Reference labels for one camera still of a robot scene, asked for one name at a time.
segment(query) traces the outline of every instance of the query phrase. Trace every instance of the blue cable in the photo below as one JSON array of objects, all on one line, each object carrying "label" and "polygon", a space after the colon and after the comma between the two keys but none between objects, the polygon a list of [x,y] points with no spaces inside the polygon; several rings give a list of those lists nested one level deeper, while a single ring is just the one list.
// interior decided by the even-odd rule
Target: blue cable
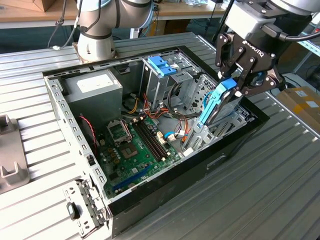
[{"label": "blue cable", "polygon": [[148,27],[146,28],[146,31],[145,31],[144,34],[142,35],[142,38],[146,36],[147,32],[149,31],[149,27],[150,27],[150,25],[148,25]]},{"label": "blue cable", "polygon": [[204,99],[203,99],[203,107],[204,108],[206,108],[206,106],[207,106],[207,98],[209,97],[209,95],[210,94],[212,94],[214,91],[210,91],[210,92],[208,92],[206,95],[205,95],[205,97],[204,97]]},{"label": "blue cable", "polygon": [[174,131],[170,131],[170,132],[167,132],[165,135],[164,135],[164,138],[166,139],[167,137],[169,137],[171,134],[179,134],[179,132],[174,132]]}]

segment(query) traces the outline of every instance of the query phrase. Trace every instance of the aluminum table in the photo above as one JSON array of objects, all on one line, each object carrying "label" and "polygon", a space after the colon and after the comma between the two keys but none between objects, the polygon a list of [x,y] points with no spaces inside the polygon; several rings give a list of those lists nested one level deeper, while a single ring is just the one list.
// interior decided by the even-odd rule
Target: aluminum table
[{"label": "aluminum table", "polygon": [[[193,33],[115,42],[119,55],[185,45],[215,69]],[[0,195],[0,239],[80,239],[62,188],[81,176],[55,120],[42,71],[80,64],[75,50],[0,55],[0,115],[18,119],[29,184]],[[239,153],[117,240],[310,239],[320,235],[319,136],[270,94],[251,97],[271,119]],[[88,239],[106,239],[98,230]]]}]

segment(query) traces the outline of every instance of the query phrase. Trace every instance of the ram slot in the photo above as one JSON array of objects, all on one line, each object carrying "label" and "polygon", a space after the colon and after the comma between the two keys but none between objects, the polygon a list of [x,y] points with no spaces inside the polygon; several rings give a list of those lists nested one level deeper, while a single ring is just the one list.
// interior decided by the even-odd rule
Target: ram slot
[{"label": "ram slot", "polygon": [[156,148],[153,146],[152,142],[148,139],[147,136],[145,136],[144,132],[141,130],[140,126],[137,124],[133,125],[134,130],[138,133],[144,144],[147,146],[147,148],[151,151],[152,155],[155,157],[157,161],[159,161],[162,157],[156,150]]},{"label": "ram slot", "polygon": [[155,137],[152,135],[152,133],[150,132],[148,127],[145,125],[145,123],[141,122],[140,125],[141,125],[141,129],[144,131],[146,135],[148,135],[148,137],[150,138],[150,140],[152,141],[153,145],[156,147],[157,151],[162,156],[162,158],[165,158],[167,156],[166,151],[162,148],[160,143],[155,139]]}]

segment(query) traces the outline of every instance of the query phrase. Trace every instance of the floor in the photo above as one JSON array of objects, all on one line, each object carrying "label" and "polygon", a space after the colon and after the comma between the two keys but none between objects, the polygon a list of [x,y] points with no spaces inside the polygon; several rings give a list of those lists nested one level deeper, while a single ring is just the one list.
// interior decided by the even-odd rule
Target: floor
[{"label": "floor", "polygon": [[[210,41],[219,26],[219,19],[213,18],[211,20],[210,27],[206,32],[206,26],[208,22],[208,18],[191,19],[189,25],[186,28],[186,31],[193,32],[196,35],[204,36],[207,40]],[[48,40],[53,30],[54,27],[0,29],[0,54],[44,49],[47,47]],[[52,39],[51,45],[63,45],[68,39],[70,32],[71,26],[64,26],[60,28]],[[114,29],[112,31],[112,34],[114,36],[114,40],[128,39],[130,36],[130,29]],[[308,50],[302,48],[301,51],[296,54],[293,59],[278,66],[279,72],[292,72],[307,53]],[[313,54],[308,59],[308,61],[306,61],[306,63],[299,69],[297,74],[301,78],[306,79],[307,76],[313,73],[313,70],[318,65],[320,65],[320,58]]]}]

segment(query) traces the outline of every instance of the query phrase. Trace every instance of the green circuit board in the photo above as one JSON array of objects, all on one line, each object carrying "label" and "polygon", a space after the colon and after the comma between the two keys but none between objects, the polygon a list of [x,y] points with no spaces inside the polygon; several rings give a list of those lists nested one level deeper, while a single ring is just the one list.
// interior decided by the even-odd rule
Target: green circuit board
[{"label": "green circuit board", "polygon": [[[155,134],[159,130],[152,119],[146,118],[143,124],[153,133],[154,139],[159,141]],[[132,136],[131,142],[122,142],[117,147],[107,128],[102,129],[97,138],[100,143],[104,141],[104,145],[98,147],[98,161],[107,177],[104,190],[108,198],[115,197],[181,159],[169,143],[165,144],[166,147],[161,146],[166,153],[165,159],[156,159],[133,123],[128,122],[126,126]],[[120,129],[116,131],[118,136],[122,135]]]}]

